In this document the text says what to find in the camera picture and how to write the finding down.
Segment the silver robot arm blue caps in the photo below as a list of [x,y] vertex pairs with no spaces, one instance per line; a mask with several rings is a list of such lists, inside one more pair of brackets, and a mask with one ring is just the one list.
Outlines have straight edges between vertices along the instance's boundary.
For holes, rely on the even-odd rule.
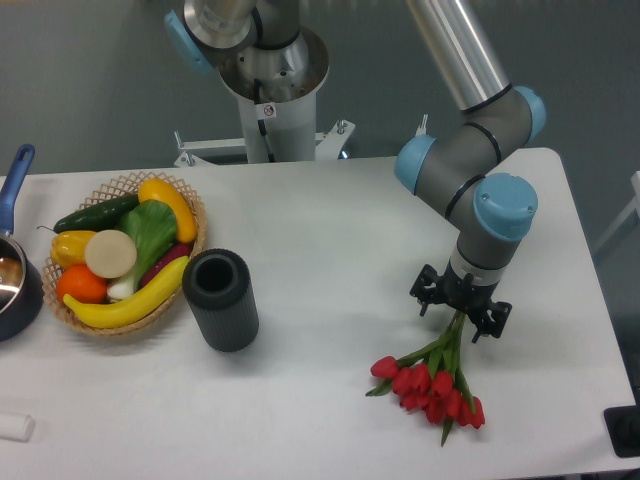
[[[450,138],[418,134],[394,173],[459,232],[443,273],[425,266],[411,293],[422,307],[465,314],[478,336],[499,337],[511,305],[492,295],[538,207],[524,179],[497,171],[546,122],[543,101],[513,86],[463,1],[408,5],[458,108]],[[251,163],[316,160],[317,91],[328,74],[322,40],[300,22],[295,1],[187,1],[166,15],[174,48],[194,70],[217,71],[239,106]]]

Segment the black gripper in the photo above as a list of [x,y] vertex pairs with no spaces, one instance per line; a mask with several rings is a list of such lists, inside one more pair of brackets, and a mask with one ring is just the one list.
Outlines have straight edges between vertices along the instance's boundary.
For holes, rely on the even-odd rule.
[[472,337],[472,343],[475,344],[484,336],[499,339],[511,313],[511,303],[492,301],[491,297],[497,286],[497,282],[477,285],[473,275],[459,277],[452,269],[447,269],[442,277],[430,264],[425,264],[409,294],[420,305],[420,316],[425,315],[430,305],[444,302],[456,310],[470,314],[470,320],[476,327],[476,333]]

